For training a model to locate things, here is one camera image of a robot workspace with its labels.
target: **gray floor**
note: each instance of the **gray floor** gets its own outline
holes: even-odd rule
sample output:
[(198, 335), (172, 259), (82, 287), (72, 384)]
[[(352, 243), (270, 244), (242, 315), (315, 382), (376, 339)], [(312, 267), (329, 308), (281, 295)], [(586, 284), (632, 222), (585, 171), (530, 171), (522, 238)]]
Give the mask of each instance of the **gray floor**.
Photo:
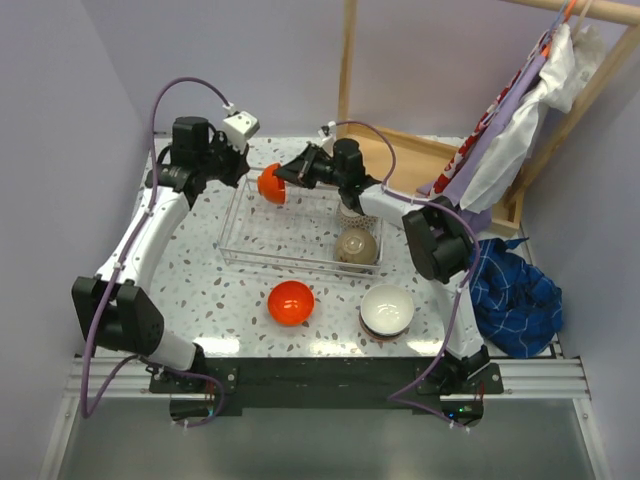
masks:
[(487, 404), (467, 435), (408, 411), (247, 410), (189, 431), (166, 400), (77, 419), (61, 479), (590, 479), (571, 401)]

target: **crumpled blue fabric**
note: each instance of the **crumpled blue fabric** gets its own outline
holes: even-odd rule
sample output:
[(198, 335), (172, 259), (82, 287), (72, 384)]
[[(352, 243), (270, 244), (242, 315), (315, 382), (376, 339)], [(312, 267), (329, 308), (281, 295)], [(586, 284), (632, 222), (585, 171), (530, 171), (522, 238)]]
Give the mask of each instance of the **crumpled blue fabric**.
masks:
[(471, 279), (480, 333), (515, 358), (542, 352), (563, 323), (562, 290), (540, 269), (508, 252), (526, 240), (481, 241), (480, 263)]

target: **wooden pole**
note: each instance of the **wooden pole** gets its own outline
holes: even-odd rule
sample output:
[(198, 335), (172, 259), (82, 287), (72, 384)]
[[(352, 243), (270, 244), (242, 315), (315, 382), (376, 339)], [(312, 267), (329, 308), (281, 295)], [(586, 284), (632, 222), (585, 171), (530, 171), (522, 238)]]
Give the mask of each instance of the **wooden pole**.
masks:
[[(340, 62), (340, 87), (338, 90), (338, 121), (349, 118), (351, 94), (351, 64), (356, 39), (358, 0), (344, 0), (344, 25), (342, 30), (342, 60)], [(338, 137), (346, 134), (346, 127), (338, 128)]]
[(551, 155), (564, 143), (580, 121), (585, 112), (593, 104), (598, 95), (602, 93), (620, 67), (640, 44), (640, 25), (628, 27), (615, 46), (593, 75), (587, 86), (580, 92), (573, 102), (571, 111), (564, 116), (556, 127), (549, 141), (536, 153), (531, 162), (522, 168), (507, 193), (507, 205), (513, 204), (519, 195), (523, 194), (531, 183), (540, 174), (551, 158)]
[[(518, 5), (527, 5), (534, 8), (542, 8), (545, 10), (558, 11), (562, 7), (564, 0), (502, 0), (508, 3), (517, 3)], [(573, 8), (573, 14), (578, 15), (582, 11), (582, 7), (587, 0), (578, 0)], [(624, 3), (609, 2), (606, 0), (598, 0), (591, 5), (587, 17), (595, 20), (605, 20), (611, 23), (619, 23), (621, 25), (639, 25), (640, 24), (640, 7), (634, 5), (625, 5)]]

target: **wooden frame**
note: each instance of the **wooden frame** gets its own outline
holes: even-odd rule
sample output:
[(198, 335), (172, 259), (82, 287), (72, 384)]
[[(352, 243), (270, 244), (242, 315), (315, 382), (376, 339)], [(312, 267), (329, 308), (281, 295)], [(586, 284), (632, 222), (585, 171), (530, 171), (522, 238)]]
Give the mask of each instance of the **wooden frame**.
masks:
[[(338, 96), (338, 120), (349, 118), (351, 66), (355, 51), (357, 1), (344, 0), (343, 53)], [(558, 11), (563, 0), (501, 0), (534, 8)], [(626, 32), (607, 54), (585, 89), (576, 98), (571, 111), (564, 116), (547, 143), (537, 149), (534, 157), (523, 167), (503, 199), (493, 208), (491, 230), (511, 236), (520, 228), (524, 194), (549, 162), (553, 153), (564, 143), (582, 116), (602, 93), (620, 67), (640, 44), (640, 7), (607, 0), (577, 0), (573, 14), (611, 23), (627, 25)], [(391, 178), (391, 186), (412, 195), (420, 185), (435, 180), (456, 148), (407, 133), (380, 128), (396, 149), (398, 166)], [(390, 158), (386, 145), (371, 131), (357, 125), (340, 127), (339, 136), (356, 138), (365, 153), (367, 170), (377, 177), (389, 170)]]

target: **speckled tabletop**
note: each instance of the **speckled tabletop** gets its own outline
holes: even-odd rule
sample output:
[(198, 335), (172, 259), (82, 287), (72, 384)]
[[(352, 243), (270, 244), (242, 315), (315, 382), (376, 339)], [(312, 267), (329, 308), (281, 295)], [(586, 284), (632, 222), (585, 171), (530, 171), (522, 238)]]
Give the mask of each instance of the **speckled tabletop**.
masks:
[[(249, 164), (264, 167), (277, 161), (286, 162), (300, 153), (308, 140), (315, 139), (255, 139)], [(158, 151), (167, 144), (168, 140), (158, 139)], [(169, 241), (149, 292), (164, 315), (166, 328), (202, 345), (207, 356), (436, 354), (442, 344), (442, 320), (429, 282), (413, 267), (401, 230), (386, 225), (385, 258), (380, 276), (373, 278), (225, 265), (217, 242), (232, 193), (233, 189), (211, 182)], [(315, 294), (315, 310), (302, 326), (280, 326), (267, 311), (269, 292), (285, 279), (302, 281)], [(368, 289), (379, 283), (407, 289), (415, 304), (416, 312), (408, 333), (393, 342), (373, 340), (361, 330), (358, 322), (360, 300)], [(503, 356), (495, 347), (490, 350), (493, 356)], [(103, 349), (98, 349), (97, 355), (118, 356)]]

